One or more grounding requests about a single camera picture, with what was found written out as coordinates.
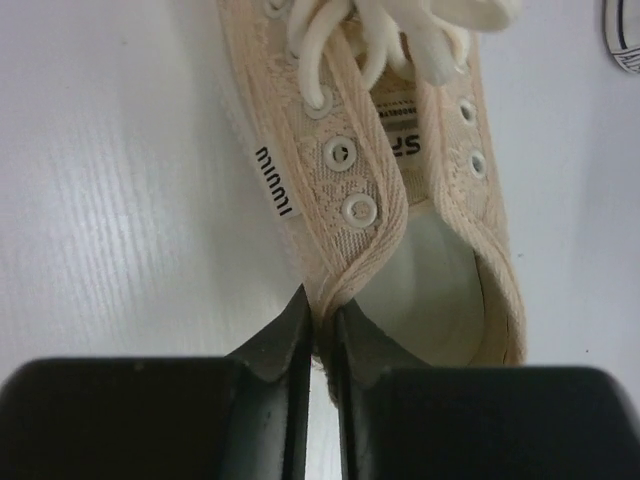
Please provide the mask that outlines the beige canvas shoe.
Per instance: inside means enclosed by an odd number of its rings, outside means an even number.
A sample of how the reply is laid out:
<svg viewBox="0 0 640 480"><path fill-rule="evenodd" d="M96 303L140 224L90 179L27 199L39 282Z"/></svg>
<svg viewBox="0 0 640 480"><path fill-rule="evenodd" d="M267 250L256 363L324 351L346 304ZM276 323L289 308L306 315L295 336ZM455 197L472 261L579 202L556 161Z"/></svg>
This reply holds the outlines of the beige canvas shoe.
<svg viewBox="0 0 640 480"><path fill-rule="evenodd" d="M336 375L356 301L412 359L519 366L526 317L477 37L517 1L217 1L218 84Z"/></svg>

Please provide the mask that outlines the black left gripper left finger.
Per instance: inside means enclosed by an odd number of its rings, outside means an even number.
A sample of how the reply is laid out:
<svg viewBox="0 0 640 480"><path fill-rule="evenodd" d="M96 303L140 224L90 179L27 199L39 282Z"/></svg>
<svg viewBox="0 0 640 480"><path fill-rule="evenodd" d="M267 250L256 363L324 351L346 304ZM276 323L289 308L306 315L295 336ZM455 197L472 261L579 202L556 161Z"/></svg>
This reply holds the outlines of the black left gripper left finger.
<svg viewBox="0 0 640 480"><path fill-rule="evenodd" d="M223 357L45 358L1 389L5 479L301 479L311 312Z"/></svg>

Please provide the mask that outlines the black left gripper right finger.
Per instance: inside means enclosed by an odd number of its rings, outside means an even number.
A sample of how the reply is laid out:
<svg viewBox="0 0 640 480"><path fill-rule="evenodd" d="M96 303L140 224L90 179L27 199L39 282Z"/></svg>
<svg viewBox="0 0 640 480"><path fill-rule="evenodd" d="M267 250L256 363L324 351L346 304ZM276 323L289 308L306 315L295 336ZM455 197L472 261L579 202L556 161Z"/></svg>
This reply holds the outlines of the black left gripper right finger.
<svg viewBox="0 0 640 480"><path fill-rule="evenodd" d="M355 304L335 317L347 479L635 479L639 418L586 367L430 366Z"/></svg>

